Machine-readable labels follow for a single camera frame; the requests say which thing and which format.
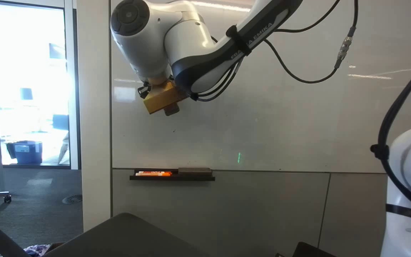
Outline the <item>grey whiteboard eraser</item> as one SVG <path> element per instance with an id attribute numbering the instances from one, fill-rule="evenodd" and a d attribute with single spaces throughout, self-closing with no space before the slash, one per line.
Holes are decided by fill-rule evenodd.
<path id="1" fill-rule="evenodd" d="M 208 167 L 180 167 L 179 176 L 212 176 L 213 171 Z"/>

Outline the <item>orange marker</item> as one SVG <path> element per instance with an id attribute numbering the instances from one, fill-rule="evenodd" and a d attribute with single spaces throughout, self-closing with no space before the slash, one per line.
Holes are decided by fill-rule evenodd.
<path id="1" fill-rule="evenodd" d="M 135 176 L 138 177 L 171 177 L 171 171 L 137 171 Z"/>

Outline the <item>black marker tray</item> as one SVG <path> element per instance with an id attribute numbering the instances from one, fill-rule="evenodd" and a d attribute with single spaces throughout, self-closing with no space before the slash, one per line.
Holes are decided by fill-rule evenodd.
<path id="1" fill-rule="evenodd" d="M 137 171 L 171 171 L 171 177 L 138 177 L 135 176 Z M 178 168 L 169 169 L 169 168 L 140 168 L 135 169 L 134 173 L 130 175 L 130 180 L 139 180 L 139 181 L 175 181 L 175 182 L 213 182 L 215 181 L 215 176 L 179 176 Z"/>

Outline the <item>whiteboard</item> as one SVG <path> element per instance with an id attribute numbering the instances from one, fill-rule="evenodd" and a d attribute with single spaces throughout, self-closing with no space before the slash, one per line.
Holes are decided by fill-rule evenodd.
<path id="1" fill-rule="evenodd" d="M 333 77 L 291 78 L 265 43 L 210 102 L 150 115 L 142 86 L 112 42 L 114 168 L 381 172 L 370 152 L 411 79 L 411 0 L 359 0 L 351 48 Z"/>

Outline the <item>round floor vent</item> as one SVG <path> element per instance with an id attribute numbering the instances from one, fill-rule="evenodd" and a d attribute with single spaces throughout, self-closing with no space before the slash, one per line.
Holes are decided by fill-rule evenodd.
<path id="1" fill-rule="evenodd" d="M 82 194 L 74 194 L 62 199 L 62 203 L 66 205 L 81 203 L 83 200 Z"/>

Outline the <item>blue bin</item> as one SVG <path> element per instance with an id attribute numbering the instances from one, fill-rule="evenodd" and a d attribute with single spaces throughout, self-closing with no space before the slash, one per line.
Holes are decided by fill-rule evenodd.
<path id="1" fill-rule="evenodd" d="M 15 141 L 6 143 L 11 159 L 20 165 L 38 165 L 42 163 L 43 143 L 40 141 Z"/>

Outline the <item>window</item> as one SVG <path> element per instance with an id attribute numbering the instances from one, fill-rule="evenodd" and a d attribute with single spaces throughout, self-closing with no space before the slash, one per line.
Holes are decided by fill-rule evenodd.
<path id="1" fill-rule="evenodd" d="M 42 146 L 31 166 L 78 168 L 76 0 L 0 0 L 0 144 Z"/>

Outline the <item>patterned cloth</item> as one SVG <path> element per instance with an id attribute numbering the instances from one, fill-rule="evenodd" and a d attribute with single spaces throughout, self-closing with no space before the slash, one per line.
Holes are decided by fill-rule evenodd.
<path id="1" fill-rule="evenodd" d="M 49 252 L 51 247 L 52 244 L 32 245 L 24 248 L 24 251 L 29 255 L 29 257 L 42 257 Z"/>

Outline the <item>black flat object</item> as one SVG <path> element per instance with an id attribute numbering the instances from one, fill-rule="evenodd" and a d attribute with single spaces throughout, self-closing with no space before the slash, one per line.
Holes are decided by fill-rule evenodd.
<path id="1" fill-rule="evenodd" d="M 312 246 L 306 242 L 300 241 L 292 255 L 292 257 L 337 257 L 318 247 Z"/>

